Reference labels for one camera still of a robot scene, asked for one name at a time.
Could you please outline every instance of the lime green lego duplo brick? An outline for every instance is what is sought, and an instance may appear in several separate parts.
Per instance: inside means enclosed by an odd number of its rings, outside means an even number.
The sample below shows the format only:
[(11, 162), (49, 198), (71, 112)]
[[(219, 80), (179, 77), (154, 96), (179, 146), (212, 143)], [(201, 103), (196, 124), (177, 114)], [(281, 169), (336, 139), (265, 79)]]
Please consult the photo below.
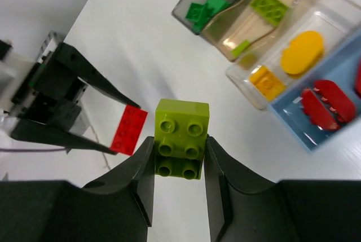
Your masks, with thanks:
[(211, 12), (211, 16), (223, 11), (230, 5), (226, 0), (207, 0), (206, 4)]
[(155, 118), (156, 174), (200, 179), (208, 123), (208, 104), (161, 99)]
[(288, 6), (279, 0), (254, 0), (250, 6), (273, 26), (281, 23), (288, 10)]

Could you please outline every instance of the lego stud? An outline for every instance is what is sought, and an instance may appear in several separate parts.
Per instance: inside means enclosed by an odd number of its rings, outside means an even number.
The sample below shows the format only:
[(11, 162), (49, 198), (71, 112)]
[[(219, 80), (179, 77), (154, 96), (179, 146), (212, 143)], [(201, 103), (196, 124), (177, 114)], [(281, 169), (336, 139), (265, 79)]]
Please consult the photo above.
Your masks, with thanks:
[(193, 161), (187, 161), (184, 164), (182, 175), (188, 180), (192, 180), (197, 177), (197, 166)]
[(199, 155), (199, 148), (197, 145), (192, 145), (192, 144), (187, 145), (184, 151), (188, 159), (197, 159)]
[(173, 168), (173, 162), (171, 159), (163, 159), (158, 167), (158, 173), (160, 176), (167, 177), (171, 175), (171, 170)]
[(262, 11), (267, 11), (267, 5), (268, 5), (268, 0), (260, 0), (258, 2), (258, 7), (262, 10)]
[(192, 137), (198, 137), (203, 133), (203, 125), (200, 122), (191, 121), (187, 126), (188, 134)]
[(275, 5), (273, 4), (273, 3), (269, 3), (268, 5), (267, 5), (267, 11), (268, 12), (271, 12), (271, 11), (273, 11), (275, 9)]
[(170, 156), (173, 153), (173, 145), (163, 140), (158, 146), (158, 151), (162, 156)]
[(164, 133), (172, 133), (175, 130), (175, 121), (172, 118), (165, 117), (160, 123), (160, 130)]
[(272, 17), (276, 20), (281, 20), (283, 17), (283, 12), (281, 10), (277, 9), (272, 13)]
[(198, 8), (194, 8), (191, 12), (192, 16), (197, 16), (199, 13), (199, 9)]
[(269, 77), (265, 77), (262, 82), (261, 82), (261, 85), (263, 88), (265, 89), (270, 89), (272, 88), (273, 84), (272, 84), (272, 80), (269, 78)]

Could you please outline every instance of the blue container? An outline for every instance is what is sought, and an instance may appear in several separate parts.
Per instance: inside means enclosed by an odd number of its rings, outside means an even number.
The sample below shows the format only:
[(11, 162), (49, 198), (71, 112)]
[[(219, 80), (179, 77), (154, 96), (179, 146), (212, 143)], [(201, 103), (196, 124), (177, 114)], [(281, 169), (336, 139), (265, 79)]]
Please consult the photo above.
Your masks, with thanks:
[(309, 153), (350, 124), (336, 132), (325, 131), (311, 124), (309, 116), (302, 111), (300, 98), (302, 90), (306, 87), (312, 88), (316, 80), (332, 80), (354, 102), (359, 117), (361, 98), (355, 93), (355, 81), (360, 59), (361, 28), (269, 105)]

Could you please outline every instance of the white wall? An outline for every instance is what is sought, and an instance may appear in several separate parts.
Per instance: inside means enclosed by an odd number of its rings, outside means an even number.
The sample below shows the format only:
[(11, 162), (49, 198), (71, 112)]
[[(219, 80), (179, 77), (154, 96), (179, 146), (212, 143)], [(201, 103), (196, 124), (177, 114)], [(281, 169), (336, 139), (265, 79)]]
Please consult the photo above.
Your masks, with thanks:
[(87, 0), (0, 0), (0, 39), (35, 58), (50, 30), (67, 34)]

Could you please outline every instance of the yellow lego brick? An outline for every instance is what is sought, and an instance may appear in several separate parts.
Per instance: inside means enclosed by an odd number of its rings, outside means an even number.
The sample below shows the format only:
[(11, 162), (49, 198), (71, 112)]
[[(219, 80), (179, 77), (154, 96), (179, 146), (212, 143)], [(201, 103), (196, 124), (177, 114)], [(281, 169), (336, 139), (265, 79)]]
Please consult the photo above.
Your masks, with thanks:
[(303, 32), (283, 51), (281, 67), (293, 78), (299, 78), (320, 60), (323, 52), (322, 36), (315, 31)]
[(283, 83), (265, 66), (261, 66), (248, 80), (268, 101), (272, 101), (286, 89)]

